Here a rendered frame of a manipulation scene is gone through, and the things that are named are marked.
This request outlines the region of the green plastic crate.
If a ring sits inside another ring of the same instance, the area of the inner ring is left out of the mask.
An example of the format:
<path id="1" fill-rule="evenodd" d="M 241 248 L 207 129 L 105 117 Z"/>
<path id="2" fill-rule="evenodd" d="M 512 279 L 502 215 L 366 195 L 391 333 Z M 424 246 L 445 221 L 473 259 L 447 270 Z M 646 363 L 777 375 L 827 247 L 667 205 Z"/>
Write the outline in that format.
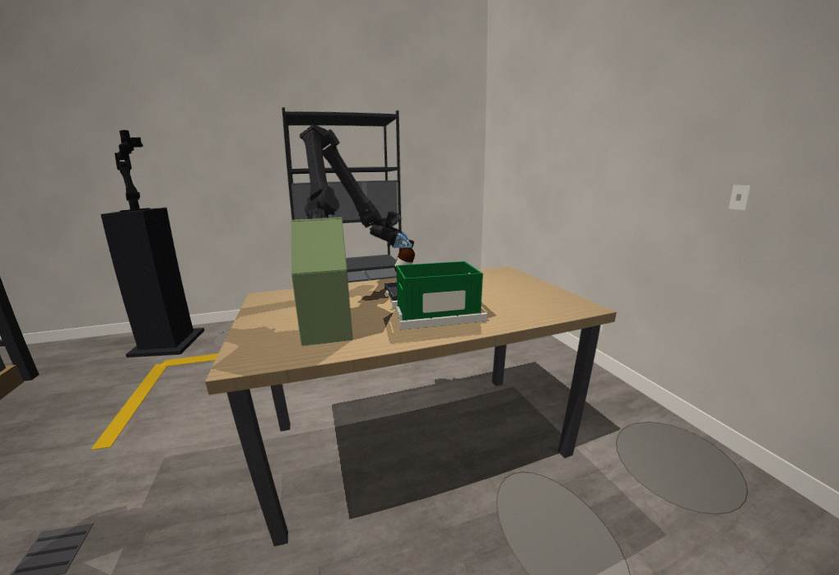
<path id="1" fill-rule="evenodd" d="M 481 313 L 482 271 L 465 261 L 396 265 L 403 320 Z"/>

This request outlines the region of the brown bottle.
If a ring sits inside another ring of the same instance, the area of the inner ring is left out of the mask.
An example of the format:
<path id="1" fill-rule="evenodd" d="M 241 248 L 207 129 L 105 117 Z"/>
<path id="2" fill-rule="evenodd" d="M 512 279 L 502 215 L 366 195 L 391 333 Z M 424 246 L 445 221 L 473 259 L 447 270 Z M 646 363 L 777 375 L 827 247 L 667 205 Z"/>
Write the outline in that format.
<path id="1" fill-rule="evenodd" d="M 413 240 L 408 240 L 412 245 L 414 244 Z M 414 257 L 416 257 L 416 252 L 412 249 L 401 249 L 399 251 L 398 258 L 396 260 L 394 270 L 396 271 L 396 265 L 404 265 L 404 264 L 413 264 Z"/>

